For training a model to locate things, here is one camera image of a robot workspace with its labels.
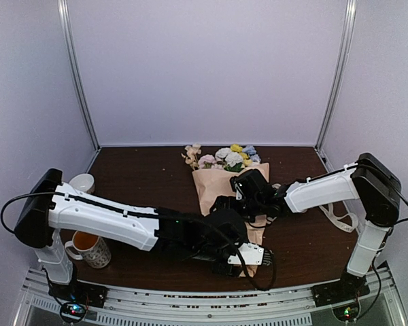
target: white cup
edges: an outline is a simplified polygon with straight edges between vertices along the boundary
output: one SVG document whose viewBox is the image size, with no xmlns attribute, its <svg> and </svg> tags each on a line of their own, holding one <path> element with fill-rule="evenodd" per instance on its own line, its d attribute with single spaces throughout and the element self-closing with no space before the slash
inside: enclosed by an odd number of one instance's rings
<svg viewBox="0 0 408 326">
<path fill-rule="evenodd" d="M 71 179 L 69 184 L 72 188 L 81 192 L 86 192 L 87 194 L 93 194 L 95 191 L 95 179 L 89 173 L 76 175 Z"/>
<path fill-rule="evenodd" d="M 108 265 L 112 254 L 104 239 L 93 234 L 76 231 L 73 240 L 65 243 L 65 250 L 75 260 L 84 260 L 92 268 L 103 268 Z"/>
</svg>

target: brown wrapping paper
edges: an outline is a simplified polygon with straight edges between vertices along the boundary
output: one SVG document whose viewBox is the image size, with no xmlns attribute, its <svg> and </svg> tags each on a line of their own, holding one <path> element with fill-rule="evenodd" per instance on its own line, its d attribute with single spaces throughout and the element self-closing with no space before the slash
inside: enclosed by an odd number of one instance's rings
<svg viewBox="0 0 408 326">
<path fill-rule="evenodd" d="M 269 163 L 250 166 L 243 169 L 240 173 L 216 170 L 212 168 L 204 168 L 193 171 L 192 176 L 197 189 L 201 214 L 204 216 L 209 214 L 210 207 L 213 205 L 218 196 L 236 196 L 236 194 L 231 190 L 230 178 L 240 175 L 253 168 L 259 170 L 265 179 L 269 181 Z M 257 216 L 254 226 L 263 226 L 264 224 L 266 224 L 266 216 Z M 265 232 L 265 229 L 254 229 L 248 224 L 246 224 L 246 228 L 248 230 L 248 238 L 250 242 L 261 245 L 263 242 L 263 233 Z M 256 271 L 257 266 L 248 266 L 248 272 L 251 276 L 255 275 Z"/>
</svg>

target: mug handle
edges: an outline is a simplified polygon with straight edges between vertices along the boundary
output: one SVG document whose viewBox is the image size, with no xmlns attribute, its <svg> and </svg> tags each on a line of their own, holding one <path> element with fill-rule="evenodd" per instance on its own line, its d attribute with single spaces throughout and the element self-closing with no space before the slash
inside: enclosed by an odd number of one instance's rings
<svg viewBox="0 0 408 326">
<path fill-rule="evenodd" d="M 83 260 L 83 257 L 82 257 L 81 255 L 78 255 L 78 254 L 76 255 L 75 253 L 73 253 L 73 252 L 70 250 L 71 247 L 74 248 L 73 242 L 72 242 L 72 241 L 67 241 L 67 242 L 65 243 L 65 251 L 67 252 L 67 254 L 68 254 L 72 259 L 75 259 L 75 260 Z"/>
</svg>

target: metal platform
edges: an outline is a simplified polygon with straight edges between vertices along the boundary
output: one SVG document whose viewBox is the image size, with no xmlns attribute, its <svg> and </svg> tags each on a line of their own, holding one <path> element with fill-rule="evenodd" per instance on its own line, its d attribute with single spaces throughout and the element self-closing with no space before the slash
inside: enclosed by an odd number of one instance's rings
<svg viewBox="0 0 408 326">
<path fill-rule="evenodd" d="M 357 325 L 407 325 L 389 269 L 380 269 L 379 275 L 383 287 L 379 300 L 369 313 L 370 316 L 367 315 Z M 374 273 L 367 276 L 367 282 L 371 293 L 361 298 L 362 307 L 369 305 L 378 290 Z M 166 292 L 107 285 L 109 290 L 104 308 L 90 307 L 80 325 L 343 325 L 334 318 L 331 306 L 315 306 L 311 286 L 313 285 L 273 289 L 268 292 Z M 58 316 L 59 305 L 48 295 L 44 272 L 32 269 L 28 271 L 17 300 L 12 325 L 62 325 Z M 324 319 L 329 319 L 332 323 L 323 324 Z"/>
</svg>

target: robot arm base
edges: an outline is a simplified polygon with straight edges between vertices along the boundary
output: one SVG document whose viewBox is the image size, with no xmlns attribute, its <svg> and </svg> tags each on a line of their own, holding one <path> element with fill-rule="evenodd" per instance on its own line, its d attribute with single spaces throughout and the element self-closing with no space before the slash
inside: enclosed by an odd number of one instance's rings
<svg viewBox="0 0 408 326">
<path fill-rule="evenodd" d="M 370 293 L 366 277 L 358 277 L 347 272 L 339 280 L 315 285 L 311 288 L 316 307 L 338 304 Z"/>
</svg>

